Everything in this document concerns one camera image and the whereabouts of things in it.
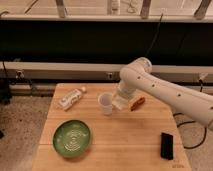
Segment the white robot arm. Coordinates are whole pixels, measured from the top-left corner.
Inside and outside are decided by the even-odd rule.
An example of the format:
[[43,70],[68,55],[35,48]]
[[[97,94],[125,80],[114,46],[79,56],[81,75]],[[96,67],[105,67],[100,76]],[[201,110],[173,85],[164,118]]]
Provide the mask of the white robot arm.
[[122,110],[136,90],[145,91],[213,131],[213,96],[159,79],[149,59],[140,57],[121,68],[112,104]]

